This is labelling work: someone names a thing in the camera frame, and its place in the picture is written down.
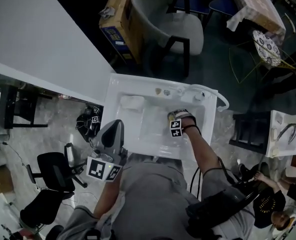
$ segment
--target marble floor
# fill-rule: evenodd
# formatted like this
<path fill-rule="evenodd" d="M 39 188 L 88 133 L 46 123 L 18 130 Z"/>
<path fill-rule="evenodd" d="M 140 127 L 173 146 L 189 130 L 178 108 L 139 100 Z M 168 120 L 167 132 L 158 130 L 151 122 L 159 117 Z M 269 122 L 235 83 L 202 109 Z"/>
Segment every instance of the marble floor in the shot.
<path fill-rule="evenodd" d="M 47 128 L 14 128 L 10 131 L 9 144 L 16 150 L 22 158 L 25 165 L 29 164 L 33 172 L 39 172 L 37 156 L 47 152 L 64 152 L 64 146 L 67 143 L 73 143 L 79 158 L 86 159 L 92 152 L 88 143 L 84 141 L 79 132 L 75 129 L 76 118 L 84 111 L 85 104 L 53 98 L 52 100 L 40 99 L 38 101 L 35 123 L 48 123 Z M 233 111 L 226 110 L 217 112 L 215 117 L 211 147 L 216 154 L 222 158 L 227 168 L 232 168 L 237 164 L 237 159 L 247 167 L 257 164 L 261 155 L 245 149 L 241 149 L 228 144 L 229 139 L 234 134 Z M 0 147 L 6 154 L 7 166 L 11 171 L 14 184 L 16 200 L 15 206 L 21 210 L 27 206 L 39 193 L 36 185 L 31 183 L 27 170 L 22 166 L 20 158 L 9 147 L 1 145 Z M 272 172 L 281 171 L 289 158 L 283 160 L 267 159 Z M 184 176 L 188 182 L 188 187 L 197 168 L 195 162 L 183 162 Z M 88 183 L 88 188 L 84 189 L 76 184 L 75 195 L 68 200 L 63 201 L 60 206 L 56 223 L 65 225 L 69 216 L 73 212 L 73 207 L 85 205 L 93 210 L 97 199 L 100 197 L 103 183 L 95 181 L 85 176 L 83 172 L 80 177 Z M 45 183 L 42 179 L 37 179 L 37 185 L 42 188 Z M 197 180 L 193 184 L 193 189 L 197 190 Z M 254 228 L 252 240 L 266 239 L 268 228 Z"/>

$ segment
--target faucet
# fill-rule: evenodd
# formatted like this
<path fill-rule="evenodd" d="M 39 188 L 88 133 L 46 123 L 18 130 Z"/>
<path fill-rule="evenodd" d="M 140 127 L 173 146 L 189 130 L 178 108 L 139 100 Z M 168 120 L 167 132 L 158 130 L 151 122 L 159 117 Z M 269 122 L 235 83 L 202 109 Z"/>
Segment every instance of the faucet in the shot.
<path fill-rule="evenodd" d="M 219 112 L 222 112 L 222 111 L 224 111 L 224 110 L 226 110 L 226 109 L 228 109 L 229 108 L 229 102 L 228 102 L 228 100 L 224 97 L 224 96 L 222 96 L 218 91 L 216 91 L 216 90 L 214 90 L 214 89 L 211 89 L 211 88 L 209 88 L 209 87 L 206 87 L 206 86 L 203 86 L 203 85 L 200 85 L 200 84 L 191 84 L 191 85 L 189 85 L 187 88 L 185 88 L 185 89 L 178 89 L 178 93 L 177 93 L 177 95 L 178 96 L 180 96 L 180 97 L 183 97 L 184 95 L 185 95 L 185 93 L 187 92 L 187 91 L 190 91 L 190 90 L 197 90 L 197 91 L 200 91 L 200 92 L 198 92 L 195 96 L 194 96 L 194 98 L 196 99 L 196 100 L 198 100 L 198 101 L 201 101 L 202 100 L 202 97 L 203 97 L 203 94 L 202 94 L 202 91 L 207 91 L 207 92 L 209 92 L 209 93 L 211 93 L 211 94 L 213 94 L 213 95 L 216 95 L 219 99 L 221 99 L 223 102 L 224 102 L 224 104 L 225 104 L 225 106 L 219 106 L 217 109 L 218 109 L 218 111 Z"/>

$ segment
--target tablecloth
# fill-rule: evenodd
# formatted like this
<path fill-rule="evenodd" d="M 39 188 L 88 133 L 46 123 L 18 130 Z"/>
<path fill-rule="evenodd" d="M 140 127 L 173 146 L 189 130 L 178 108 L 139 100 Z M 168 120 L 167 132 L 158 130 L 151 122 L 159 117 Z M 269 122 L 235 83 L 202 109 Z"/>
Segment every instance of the tablecloth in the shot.
<path fill-rule="evenodd" d="M 250 20 L 265 28 L 277 46 L 280 46 L 286 35 L 285 25 L 270 0 L 234 0 L 240 11 L 227 21 L 227 28 L 236 31 L 243 19 Z"/>

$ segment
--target dark floor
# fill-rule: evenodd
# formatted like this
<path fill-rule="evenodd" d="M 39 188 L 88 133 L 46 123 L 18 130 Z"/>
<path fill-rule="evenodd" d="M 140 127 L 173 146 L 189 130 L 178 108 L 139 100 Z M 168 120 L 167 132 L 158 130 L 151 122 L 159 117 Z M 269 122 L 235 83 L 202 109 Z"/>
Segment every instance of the dark floor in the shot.
<path fill-rule="evenodd" d="M 280 1 L 276 4 L 280 16 L 285 13 L 293 20 L 296 26 L 296 16 L 290 12 Z M 284 20 L 286 27 L 286 37 L 292 34 L 292 29 L 289 23 Z M 235 45 L 241 44 L 250 40 L 249 22 L 239 24 L 236 32 L 226 28 L 227 19 L 219 13 L 214 12 L 206 29 L 204 30 L 204 44 L 202 53 L 199 56 L 190 58 L 189 76 L 183 78 L 183 63 L 181 55 L 171 54 L 167 56 L 157 70 L 158 73 L 152 73 L 149 68 L 127 68 L 124 65 L 116 66 L 115 70 L 120 74 L 130 74 L 154 77 L 166 80 L 173 80 L 187 84 L 200 84 L 216 90 L 224 95 L 230 102 L 230 108 L 233 111 L 245 113 L 247 111 L 270 111 L 278 110 L 288 114 L 296 114 L 296 90 L 286 92 L 284 94 L 275 95 L 273 99 L 261 100 L 260 105 L 252 102 L 257 90 L 260 90 L 264 83 L 260 81 L 262 75 L 260 72 L 253 72 L 242 84 L 238 84 L 230 67 L 229 48 L 232 49 L 232 65 L 236 74 L 241 77 L 245 76 L 254 66 L 254 62 L 244 50 L 241 50 Z M 283 43 L 283 49 L 287 54 L 296 51 L 296 35 L 287 39 Z M 148 48 L 145 52 L 144 61 L 153 61 L 154 53 L 158 50 Z M 255 46 L 253 46 L 252 54 L 258 56 Z"/>

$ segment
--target glove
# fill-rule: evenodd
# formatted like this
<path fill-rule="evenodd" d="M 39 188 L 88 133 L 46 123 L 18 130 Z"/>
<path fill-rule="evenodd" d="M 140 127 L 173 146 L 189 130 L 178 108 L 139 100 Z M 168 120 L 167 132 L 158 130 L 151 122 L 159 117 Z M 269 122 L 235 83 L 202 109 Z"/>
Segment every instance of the glove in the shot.
<path fill-rule="evenodd" d="M 190 114 L 187 109 L 177 109 L 174 110 L 172 112 L 170 112 L 168 115 L 168 120 L 170 121 L 174 121 L 174 120 L 178 120 L 178 119 L 183 119 L 183 118 L 192 118 L 194 121 L 194 124 L 197 125 L 196 123 L 196 118 Z"/>

